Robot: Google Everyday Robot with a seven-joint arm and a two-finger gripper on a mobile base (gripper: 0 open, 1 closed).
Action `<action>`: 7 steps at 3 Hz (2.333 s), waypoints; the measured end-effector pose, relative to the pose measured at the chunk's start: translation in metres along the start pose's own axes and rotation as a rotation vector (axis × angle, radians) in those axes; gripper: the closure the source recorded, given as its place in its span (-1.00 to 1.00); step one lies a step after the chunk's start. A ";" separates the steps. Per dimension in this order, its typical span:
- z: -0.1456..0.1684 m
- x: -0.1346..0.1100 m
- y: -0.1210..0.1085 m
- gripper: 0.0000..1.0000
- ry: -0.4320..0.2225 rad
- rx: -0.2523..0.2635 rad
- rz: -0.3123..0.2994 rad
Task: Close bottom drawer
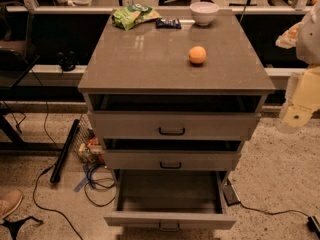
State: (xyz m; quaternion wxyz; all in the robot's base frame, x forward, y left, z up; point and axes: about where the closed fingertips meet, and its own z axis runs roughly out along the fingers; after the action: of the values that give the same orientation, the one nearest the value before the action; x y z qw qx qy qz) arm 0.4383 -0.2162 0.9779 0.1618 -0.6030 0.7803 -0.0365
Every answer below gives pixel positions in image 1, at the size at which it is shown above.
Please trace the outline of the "white and yellow gripper body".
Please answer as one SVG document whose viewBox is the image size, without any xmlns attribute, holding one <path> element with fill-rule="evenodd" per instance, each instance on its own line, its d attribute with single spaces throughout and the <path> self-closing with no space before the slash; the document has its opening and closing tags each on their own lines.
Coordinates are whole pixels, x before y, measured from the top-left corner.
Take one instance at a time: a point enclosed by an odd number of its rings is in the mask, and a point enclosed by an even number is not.
<svg viewBox="0 0 320 240">
<path fill-rule="evenodd" d="M 310 65 L 304 72 L 290 76 L 276 127 L 282 133 L 295 133 L 319 109 L 320 66 Z"/>
</svg>

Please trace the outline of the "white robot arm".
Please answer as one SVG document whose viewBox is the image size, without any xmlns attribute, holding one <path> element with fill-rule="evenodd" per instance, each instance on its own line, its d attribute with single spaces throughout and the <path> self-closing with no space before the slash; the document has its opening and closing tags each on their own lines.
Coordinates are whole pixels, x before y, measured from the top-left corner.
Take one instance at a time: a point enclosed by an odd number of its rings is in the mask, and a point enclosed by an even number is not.
<svg viewBox="0 0 320 240">
<path fill-rule="evenodd" d="M 289 77 L 285 102 L 279 113 L 277 128 L 283 133 L 299 131 L 320 109 L 320 2 L 316 2 L 303 19 L 277 40 L 281 48 L 296 48 L 296 56 L 308 67 Z"/>
</svg>

